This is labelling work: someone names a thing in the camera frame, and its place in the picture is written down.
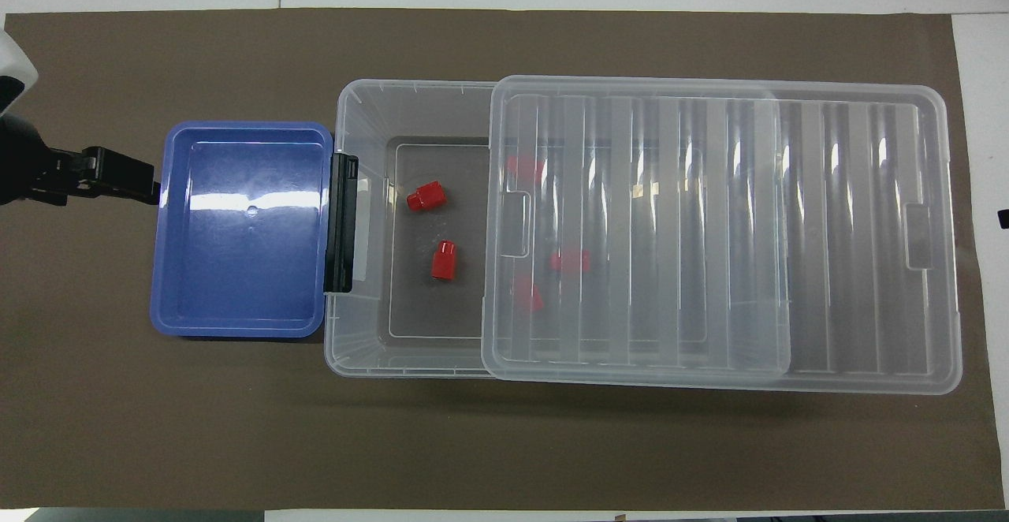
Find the brown table surface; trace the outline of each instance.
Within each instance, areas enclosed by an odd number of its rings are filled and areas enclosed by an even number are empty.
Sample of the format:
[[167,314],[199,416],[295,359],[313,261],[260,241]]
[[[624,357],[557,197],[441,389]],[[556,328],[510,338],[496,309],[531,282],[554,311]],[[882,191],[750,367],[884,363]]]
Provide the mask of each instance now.
[[615,74],[935,88],[964,379],[947,396],[349,380],[308,342],[161,336],[155,209],[0,207],[0,507],[1002,508],[948,16],[268,9],[7,16],[52,147],[160,168],[181,120],[335,123],[360,78]]

